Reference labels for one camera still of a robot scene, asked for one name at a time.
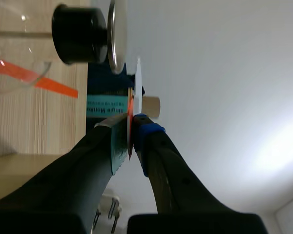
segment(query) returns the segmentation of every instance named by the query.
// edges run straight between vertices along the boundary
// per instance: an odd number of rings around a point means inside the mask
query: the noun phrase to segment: metal lid
[[[107,54],[113,73],[122,72],[127,51],[126,0],[112,0],[107,20]]]

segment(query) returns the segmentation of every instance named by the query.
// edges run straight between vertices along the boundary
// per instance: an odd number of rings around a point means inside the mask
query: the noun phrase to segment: orange plastic strip
[[[24,82],[33,82],[39,76],[35,72],[18,67],[12,63],[0,59],[0,74],[19,79]],[[46,77],[42,77],[37,81],[35,87],[43,88],[59,94],[67,95],[73,98],[78,98],[78,90],[70,88],[66,85],[58,83]]]

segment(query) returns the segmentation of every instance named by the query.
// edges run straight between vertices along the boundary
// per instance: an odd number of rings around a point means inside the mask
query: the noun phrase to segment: wooden surface
[[[8,155],[0,157],[0,198],[18,189],[61,155]]]
[[[23,9],[29,16],[43,12],[52,15],[59,3],[89,5],[88,0],[4,0]],[[0,27],[19,29],[15,20],[0,13]],[[50,30],[49,18],[36,21],[39,31]],[[47,48],[41,48],[41,54]],[[0,155],[9,153],[64,154],[84,135],[86,118],[87,65],[66,66],[53,62],[46,77],[76,88],[79,98],[73,99],[46,90],[25,88],[0,97]]]

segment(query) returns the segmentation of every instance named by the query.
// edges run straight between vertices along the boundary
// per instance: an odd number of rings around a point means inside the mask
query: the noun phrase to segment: teal box
[[[128,96],[87,95],[87,118],[107,118],[127,113]]]

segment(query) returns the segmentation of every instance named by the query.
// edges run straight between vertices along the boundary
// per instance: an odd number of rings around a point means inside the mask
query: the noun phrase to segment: beige cylinder
[[[158,97],[142,97],[142,113],[150,118],[158,118],[161,112],[161,101]]]

